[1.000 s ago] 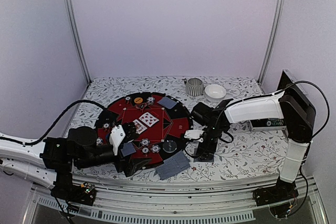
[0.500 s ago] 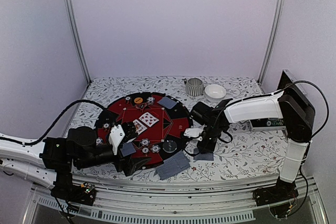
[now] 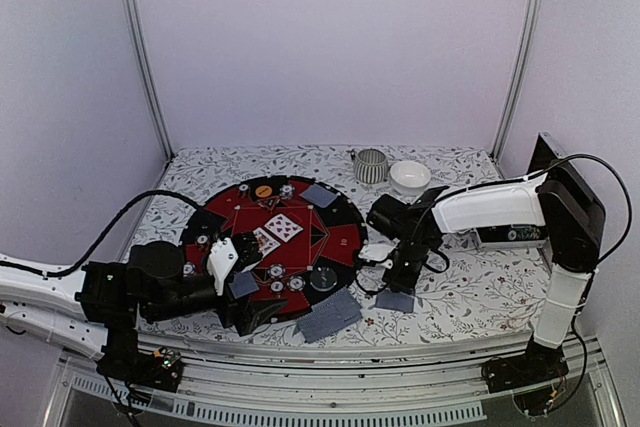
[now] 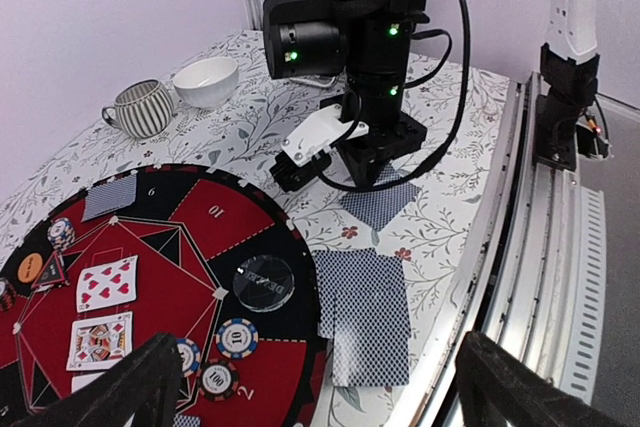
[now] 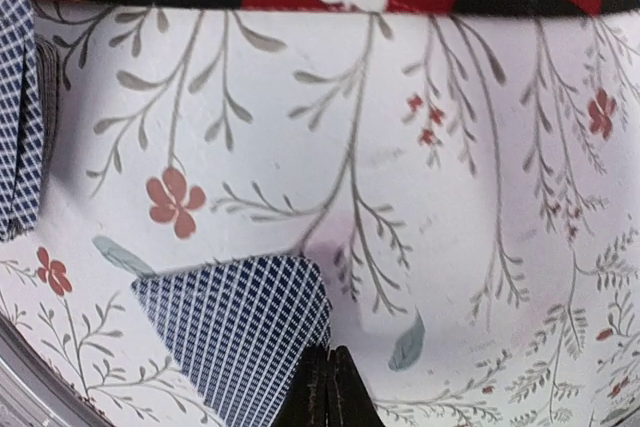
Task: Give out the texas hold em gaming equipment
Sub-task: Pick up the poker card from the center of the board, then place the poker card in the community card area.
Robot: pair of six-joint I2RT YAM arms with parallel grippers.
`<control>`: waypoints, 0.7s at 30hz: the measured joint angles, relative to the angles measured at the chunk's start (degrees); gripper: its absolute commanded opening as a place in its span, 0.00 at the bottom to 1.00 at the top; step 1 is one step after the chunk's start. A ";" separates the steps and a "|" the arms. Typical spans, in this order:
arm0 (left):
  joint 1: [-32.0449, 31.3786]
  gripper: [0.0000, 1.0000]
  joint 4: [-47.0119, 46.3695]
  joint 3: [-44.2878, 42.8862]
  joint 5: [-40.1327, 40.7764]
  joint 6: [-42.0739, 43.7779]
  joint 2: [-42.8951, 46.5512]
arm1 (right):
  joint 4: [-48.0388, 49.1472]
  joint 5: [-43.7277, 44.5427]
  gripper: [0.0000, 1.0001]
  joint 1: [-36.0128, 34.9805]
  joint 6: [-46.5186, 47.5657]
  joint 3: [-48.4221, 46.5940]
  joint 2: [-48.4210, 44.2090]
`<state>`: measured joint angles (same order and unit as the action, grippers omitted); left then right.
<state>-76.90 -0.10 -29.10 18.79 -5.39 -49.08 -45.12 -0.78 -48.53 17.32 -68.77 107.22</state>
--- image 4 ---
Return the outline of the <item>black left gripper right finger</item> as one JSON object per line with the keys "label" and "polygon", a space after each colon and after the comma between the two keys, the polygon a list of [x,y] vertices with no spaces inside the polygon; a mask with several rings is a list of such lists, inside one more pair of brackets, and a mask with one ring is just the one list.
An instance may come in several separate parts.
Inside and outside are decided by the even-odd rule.
{"label": "black left gripper right finger", "polygon": [[485,334],[465,334],[456,385],[467,426],[618,426],[546,382]]}

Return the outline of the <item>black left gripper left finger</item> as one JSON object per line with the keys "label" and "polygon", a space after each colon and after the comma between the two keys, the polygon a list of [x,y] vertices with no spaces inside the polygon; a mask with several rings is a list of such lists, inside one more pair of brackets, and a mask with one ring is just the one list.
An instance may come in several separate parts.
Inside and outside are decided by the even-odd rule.
{"label": "black left gripper left finger", "polygon": [[15,426],[172,426],[181,384],[177,339],[158,333],[85,387]]}

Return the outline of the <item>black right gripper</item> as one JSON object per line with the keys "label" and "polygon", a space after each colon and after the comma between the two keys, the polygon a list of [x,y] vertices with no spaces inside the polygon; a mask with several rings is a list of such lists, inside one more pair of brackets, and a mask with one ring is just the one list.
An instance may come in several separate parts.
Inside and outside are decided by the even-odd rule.
{"label": "black right gripper", "polygon": [[426,127],[401,112],[395,123],[374,125],[366,135],[342,141],[339,154],[356,190],[365,192],[391,161],[418,151],[425,138]]}

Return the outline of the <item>blue playing card deck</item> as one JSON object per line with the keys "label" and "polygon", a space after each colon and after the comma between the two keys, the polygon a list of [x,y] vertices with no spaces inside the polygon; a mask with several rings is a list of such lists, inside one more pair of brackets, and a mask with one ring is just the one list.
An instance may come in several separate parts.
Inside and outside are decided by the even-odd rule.
{"label": "blue playing card deck", "polygon": [[380,232],[415,200],[419,192],[419,187],[407,182],[378,192],[346,193],[339,203],[353,217]]}

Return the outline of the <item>king of diamonds card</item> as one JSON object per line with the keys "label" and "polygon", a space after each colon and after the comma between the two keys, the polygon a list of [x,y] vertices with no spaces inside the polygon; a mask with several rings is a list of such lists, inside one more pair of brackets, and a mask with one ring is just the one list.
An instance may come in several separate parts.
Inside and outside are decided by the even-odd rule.
{"label": "king of diamonds card", "polygon": [[133,313],[77,320],[71,326],[67,371],[106,370],[133,350]]}

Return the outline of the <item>red black triangular card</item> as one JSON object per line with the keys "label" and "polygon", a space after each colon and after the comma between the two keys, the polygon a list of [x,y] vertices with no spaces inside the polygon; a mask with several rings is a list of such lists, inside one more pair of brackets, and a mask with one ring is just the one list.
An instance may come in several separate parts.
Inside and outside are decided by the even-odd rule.
{"label": "red black triangular card", "polygon": [[42,292],[51,287],[65,287],[70,285],[69,276],[63,256],[54,251],[46,261],[42,272],[32,285],[33,292]]}

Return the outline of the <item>orange big blind button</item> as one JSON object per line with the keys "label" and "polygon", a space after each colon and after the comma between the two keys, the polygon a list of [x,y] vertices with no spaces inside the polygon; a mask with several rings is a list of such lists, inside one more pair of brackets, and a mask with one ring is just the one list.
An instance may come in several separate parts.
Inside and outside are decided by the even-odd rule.
{"label": "orange big blind button", "polygon": [[32,283],[38,279],[42,269],[42,255],[39,253],[31,253],[21,261],[17,270],[17,278],[22,283]]}

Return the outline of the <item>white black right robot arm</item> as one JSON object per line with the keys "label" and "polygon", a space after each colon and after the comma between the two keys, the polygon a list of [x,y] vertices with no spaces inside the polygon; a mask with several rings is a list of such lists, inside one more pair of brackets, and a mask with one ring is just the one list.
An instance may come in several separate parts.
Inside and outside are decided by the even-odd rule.
{"label": "white black right robot arm", "polygon": [[[353,193],[383,191],[382,170],[418,151],[427,130],[402,109],[411,44],[434,38],[426,0],[265,0],[263,39],[274,79],[344,75],[344,93],[324,100],[282,142],[271,167],[276,183],[297,191],[323,179],[337,152]],[[597,100],[600,57],[597,0],[551,0],[540,55],[548,91],[535,104],[535,158],[574,170],[579,156],[603,159],[609,133]]]}

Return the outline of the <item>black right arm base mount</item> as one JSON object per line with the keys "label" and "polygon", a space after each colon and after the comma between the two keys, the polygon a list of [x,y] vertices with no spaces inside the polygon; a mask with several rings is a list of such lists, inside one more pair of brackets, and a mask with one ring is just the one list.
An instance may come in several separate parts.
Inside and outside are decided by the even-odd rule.
{"label": "black right arm base mount", "polygon": [[536,97],[536,140],[538,162],[558,170],[575,171],[577,157],[605,160],[610,154],[608,125],[600,106],[597,56],[579,64],[563,59],[548,44],[541,47],[541,80],[546,93]]}

